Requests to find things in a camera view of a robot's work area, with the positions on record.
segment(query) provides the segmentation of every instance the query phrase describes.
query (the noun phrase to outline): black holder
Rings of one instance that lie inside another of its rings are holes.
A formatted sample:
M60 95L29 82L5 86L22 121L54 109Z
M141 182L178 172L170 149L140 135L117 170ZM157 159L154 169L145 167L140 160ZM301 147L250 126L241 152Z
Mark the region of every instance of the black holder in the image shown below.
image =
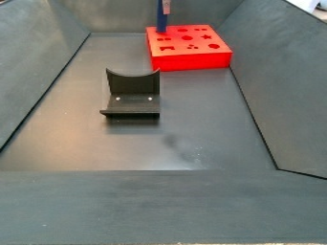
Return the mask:
M110 116L160 116L160 70L142 76L124 76L108 69L109 99L100 113Z

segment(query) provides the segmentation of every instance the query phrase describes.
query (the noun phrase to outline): circular hole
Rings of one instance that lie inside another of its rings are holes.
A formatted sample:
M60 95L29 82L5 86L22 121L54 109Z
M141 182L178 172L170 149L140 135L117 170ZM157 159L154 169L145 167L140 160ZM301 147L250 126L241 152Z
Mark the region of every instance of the circular hole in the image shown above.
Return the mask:
M220 48L220 45L218 44L214 44L214 43L209 44L208 46L212 49L218 49Z
M193 38L192 38L189 35L184 35L184 36L181 36L181 39L189 41L189 40L192 40Z

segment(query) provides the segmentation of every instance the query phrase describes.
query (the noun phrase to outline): bin floor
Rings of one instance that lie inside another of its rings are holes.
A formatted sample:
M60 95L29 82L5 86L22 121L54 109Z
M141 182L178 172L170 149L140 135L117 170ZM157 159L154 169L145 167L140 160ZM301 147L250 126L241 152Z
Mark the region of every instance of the bin floor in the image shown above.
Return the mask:
M114 120L104 69L150 71L142 34L93 34L0 156L0 170L273 168L228 69L161 73L161 117Z

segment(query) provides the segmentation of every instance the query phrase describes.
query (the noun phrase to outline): red foam block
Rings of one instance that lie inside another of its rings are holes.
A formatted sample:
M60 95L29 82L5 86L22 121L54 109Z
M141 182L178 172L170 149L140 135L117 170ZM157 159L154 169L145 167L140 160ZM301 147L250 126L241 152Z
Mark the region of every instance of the red foam block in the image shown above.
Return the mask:
M225 68L232 51L208 25L166 26L165 33L146 27L153 71Z

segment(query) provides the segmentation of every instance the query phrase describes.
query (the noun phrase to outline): shape cutout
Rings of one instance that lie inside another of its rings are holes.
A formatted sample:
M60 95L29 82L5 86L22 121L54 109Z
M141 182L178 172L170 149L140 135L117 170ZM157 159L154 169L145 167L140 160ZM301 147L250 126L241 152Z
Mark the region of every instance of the shape cutout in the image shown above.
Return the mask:
M193 38L192 38L189 35L182 35L182 36L181 36L181 39L182 39L182 40L186 40L186 41L193 40Z
M174 50L174 47L173 46L164 46L164 47L160 47L160 50L164 51L164 50Z

